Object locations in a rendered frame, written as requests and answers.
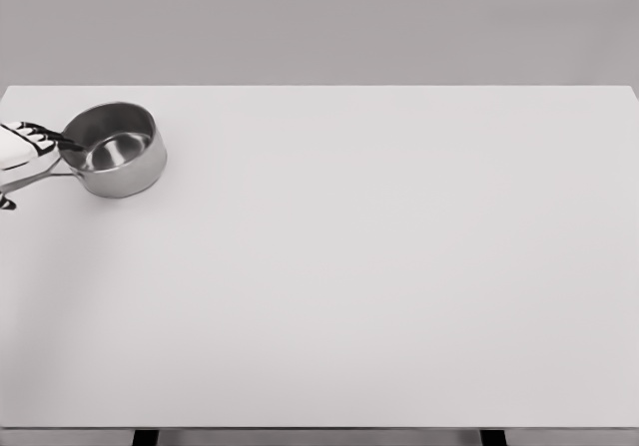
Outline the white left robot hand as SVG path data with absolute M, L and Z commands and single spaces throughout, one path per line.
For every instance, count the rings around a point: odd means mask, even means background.
M 86 149 L 38 124 L 0 123 L 0 211 L 15 211 L 8 194 L 49 177 L 66 152 Z

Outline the silver steel pot with handle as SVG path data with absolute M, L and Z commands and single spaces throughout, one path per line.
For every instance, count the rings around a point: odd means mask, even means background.
M 168 161 L 154 117 L 133 103 L 94 106 L 58 133 L 83 146 L 86 153 L 62 153 L 53 173 L 40 181 L 71 177 L 101 198 L 122 199 L 143 192 L 161 177 Z

